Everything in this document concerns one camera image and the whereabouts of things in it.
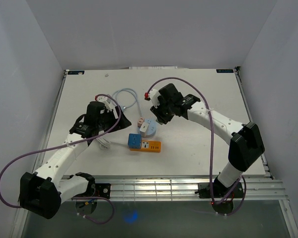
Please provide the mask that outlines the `pink plug adapter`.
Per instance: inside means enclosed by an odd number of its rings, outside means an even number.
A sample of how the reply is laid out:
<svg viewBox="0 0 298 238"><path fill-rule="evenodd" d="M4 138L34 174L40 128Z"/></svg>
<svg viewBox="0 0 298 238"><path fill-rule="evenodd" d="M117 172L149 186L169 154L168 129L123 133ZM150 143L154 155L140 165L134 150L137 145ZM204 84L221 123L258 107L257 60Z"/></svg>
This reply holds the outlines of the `pink plug adapter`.
<svg viewBox="0 0 298 238"><path fill-rule="evenodd" d="M139 118L137 125L141 126L144 121L145 121L144 118Z"/></svg>

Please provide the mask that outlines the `white usb charger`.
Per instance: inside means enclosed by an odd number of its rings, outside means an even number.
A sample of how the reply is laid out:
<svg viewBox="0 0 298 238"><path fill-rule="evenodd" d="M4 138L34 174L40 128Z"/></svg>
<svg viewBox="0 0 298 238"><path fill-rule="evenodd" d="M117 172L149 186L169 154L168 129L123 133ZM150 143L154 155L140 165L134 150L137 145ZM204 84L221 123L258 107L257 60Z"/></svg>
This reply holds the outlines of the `white usb charger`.
<svg viewBox="0 0 298 238"><path fill-rule="evenodd" d="M149 129L149 124L147 122L143 122L139 127L139 132L142 137L146 137Z"/></svg>

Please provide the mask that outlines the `blue cube socket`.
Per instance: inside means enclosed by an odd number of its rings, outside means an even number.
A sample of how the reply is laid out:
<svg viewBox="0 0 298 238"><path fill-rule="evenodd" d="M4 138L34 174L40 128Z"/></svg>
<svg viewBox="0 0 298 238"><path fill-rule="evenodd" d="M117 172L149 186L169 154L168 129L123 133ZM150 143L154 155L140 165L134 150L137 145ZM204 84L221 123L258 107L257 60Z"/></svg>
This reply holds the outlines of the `blue cube socket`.
<svg viewBox="0 0 298 238"><path fill-rule="evenodd" d="M140 134L130 133L128 136L129 149L141 149L142 137Z"/></svg>

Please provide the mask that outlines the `round light blue socket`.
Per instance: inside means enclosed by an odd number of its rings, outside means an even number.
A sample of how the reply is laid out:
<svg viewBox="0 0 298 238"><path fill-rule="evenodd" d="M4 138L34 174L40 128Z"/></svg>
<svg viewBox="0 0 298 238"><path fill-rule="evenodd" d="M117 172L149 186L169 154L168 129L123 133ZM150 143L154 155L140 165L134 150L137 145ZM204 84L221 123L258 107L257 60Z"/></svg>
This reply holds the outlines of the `round light blue socket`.
<svg viewBox="0 0 298 238"><path fill-rule="evenodd" d="M148 133L145 138L153 137L156 134L156 121L153 119L145 119L145 118L144 120L145 120L144 122L147 122L149 124Z"/></svg>

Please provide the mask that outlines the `orange power strip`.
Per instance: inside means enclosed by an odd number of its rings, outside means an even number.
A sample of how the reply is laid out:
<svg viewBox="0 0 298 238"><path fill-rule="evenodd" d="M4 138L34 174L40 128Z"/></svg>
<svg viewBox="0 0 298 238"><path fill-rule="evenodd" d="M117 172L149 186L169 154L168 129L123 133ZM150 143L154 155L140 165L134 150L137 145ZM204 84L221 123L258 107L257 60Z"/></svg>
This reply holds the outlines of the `orange power strip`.
<svg viewBox="0 0 298 238"><path fill-rule="evenodd" d="M140 152L161 152L161 142L160 141L152 141L152 140L143 140L141 142L140 149L130 148L131 151L140 151Z"/></svg>

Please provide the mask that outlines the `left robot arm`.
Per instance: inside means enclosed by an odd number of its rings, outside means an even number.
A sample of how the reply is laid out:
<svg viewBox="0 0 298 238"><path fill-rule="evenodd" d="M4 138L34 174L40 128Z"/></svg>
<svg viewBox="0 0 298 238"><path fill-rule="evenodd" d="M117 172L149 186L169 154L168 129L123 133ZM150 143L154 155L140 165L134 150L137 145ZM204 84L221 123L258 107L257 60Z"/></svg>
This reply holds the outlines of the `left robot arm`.
<svg viewBox="0 0 298 238"><path fill-rule="evenodd" d="M95 194L94 176L79 172L63 180L77 157L100 132L115 132L131 126L119 106L92 101L79 116L63 143L45 164L20 179L19 204L46 219L52 218L60 205L75 196L90 198Z"/></svg>

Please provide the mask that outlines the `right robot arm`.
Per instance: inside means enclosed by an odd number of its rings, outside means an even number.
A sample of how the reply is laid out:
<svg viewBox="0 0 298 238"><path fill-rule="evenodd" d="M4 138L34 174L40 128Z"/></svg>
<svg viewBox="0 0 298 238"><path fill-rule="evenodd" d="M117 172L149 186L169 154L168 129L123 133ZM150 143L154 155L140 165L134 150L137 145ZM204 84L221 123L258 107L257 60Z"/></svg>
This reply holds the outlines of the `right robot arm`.
<svg viewBox="0 0 298 238"><path fill-rule="evenodd" d="M219 136L229 146L228 163L209 186L211 194L226 197L240 176L264 153L265 147L259 127L234 121L210 109L200 98L183 96L169 83L160 90L151 89L145 99L152 102L151 112L160 124L167 124L174 116L183 117L207 128L211 136Z"/></svg>

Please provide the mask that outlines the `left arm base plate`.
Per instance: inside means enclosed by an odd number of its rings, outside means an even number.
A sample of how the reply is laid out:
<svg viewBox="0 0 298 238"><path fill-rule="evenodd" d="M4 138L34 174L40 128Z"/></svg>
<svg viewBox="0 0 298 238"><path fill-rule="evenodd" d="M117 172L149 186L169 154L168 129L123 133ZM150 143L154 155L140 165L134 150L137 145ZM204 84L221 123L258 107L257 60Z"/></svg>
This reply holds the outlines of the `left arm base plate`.
<svg viewBox="0 0 298 238"><path fill-rule="evenodd" d="M94 199L95 197L102 197L109 199L111 193L110 183L96 183L92 185L87 192L74 196L74 199Z"/></svg>

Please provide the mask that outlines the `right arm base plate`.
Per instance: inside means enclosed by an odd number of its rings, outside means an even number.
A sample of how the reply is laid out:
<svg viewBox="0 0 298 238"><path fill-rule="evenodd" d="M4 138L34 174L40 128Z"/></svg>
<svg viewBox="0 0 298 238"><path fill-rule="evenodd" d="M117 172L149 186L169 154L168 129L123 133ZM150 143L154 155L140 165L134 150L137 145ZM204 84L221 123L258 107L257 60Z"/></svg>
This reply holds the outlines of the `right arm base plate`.
<svg viewBox="0 0 298 238"><path fill-rule="evenodd" d="M225 188L213 183L214 198L224 197L232 187L233 185L229 188ZM198 189L195 191L195 194L197 194L199 198L211 198L210 184L208 182L198 183ZM234 196L234 198L242 198L243 194L244 191L242 188L242 184L239 182L228 197L232 198L232 196Z"/></svg>

